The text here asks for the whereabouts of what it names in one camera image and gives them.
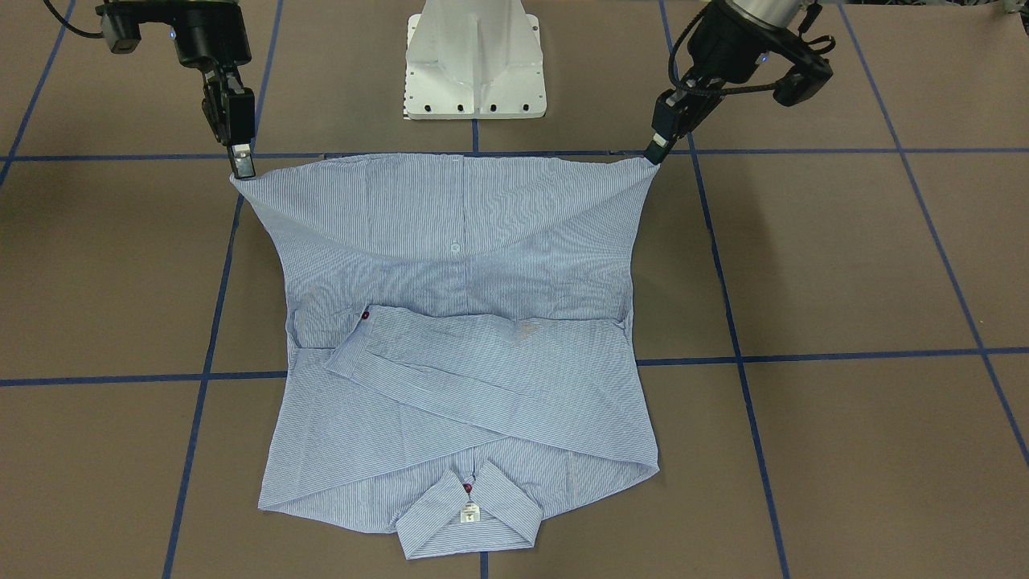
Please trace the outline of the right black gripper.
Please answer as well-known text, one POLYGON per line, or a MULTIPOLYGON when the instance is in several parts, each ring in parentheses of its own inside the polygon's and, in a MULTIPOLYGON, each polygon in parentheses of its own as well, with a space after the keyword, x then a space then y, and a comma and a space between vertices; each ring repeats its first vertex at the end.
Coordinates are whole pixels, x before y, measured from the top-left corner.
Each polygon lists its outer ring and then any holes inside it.
POLYGON ((251 139, 255 95, 240 67, 252 59, 241 7, 235 2, 187 1, 173 23, 179 63, 203 76, 202 110, 217 142, 228 148, 235 179, 254 179, 251 139))

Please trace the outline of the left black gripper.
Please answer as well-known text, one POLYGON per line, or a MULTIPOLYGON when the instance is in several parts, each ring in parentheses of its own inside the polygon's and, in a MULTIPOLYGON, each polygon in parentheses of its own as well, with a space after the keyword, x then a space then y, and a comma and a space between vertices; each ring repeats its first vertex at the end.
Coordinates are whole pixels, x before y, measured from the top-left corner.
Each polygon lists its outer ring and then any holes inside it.
POLYGON ((728 96, 773 91, 775 81, 747 84, 768 52, 761 31, 731 1, 710 2, 691 19, 666 63, 671 88, 655 100, 654 135, 643 150, 647 162, 664 162, 728 96))

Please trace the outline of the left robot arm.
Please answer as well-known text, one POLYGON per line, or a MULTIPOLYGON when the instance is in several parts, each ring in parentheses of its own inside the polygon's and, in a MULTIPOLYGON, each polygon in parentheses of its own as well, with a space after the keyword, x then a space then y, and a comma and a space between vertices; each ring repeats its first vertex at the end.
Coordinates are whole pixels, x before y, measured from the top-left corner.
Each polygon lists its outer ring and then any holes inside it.
POLYGON ((654 104, 654 135, 644 158, 666 160, 728 97, 768 92, 781 106, 812 98, 833 76, 823 52, 804 40, 816 4, 710 1, 674 40, 666 60, 669 89, 654 104), (797 31, 790 23, 805 10, 797 31))

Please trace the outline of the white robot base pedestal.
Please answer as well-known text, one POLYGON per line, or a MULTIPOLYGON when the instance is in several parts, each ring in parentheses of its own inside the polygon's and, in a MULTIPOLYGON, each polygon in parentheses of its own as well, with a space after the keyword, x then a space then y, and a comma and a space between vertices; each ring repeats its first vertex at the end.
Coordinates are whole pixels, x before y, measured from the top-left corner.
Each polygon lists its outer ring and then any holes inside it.
POLYGON ((404 117, 536 120, 547 113, 539 19, 521 1, 427 1, 409 16, 404 117))

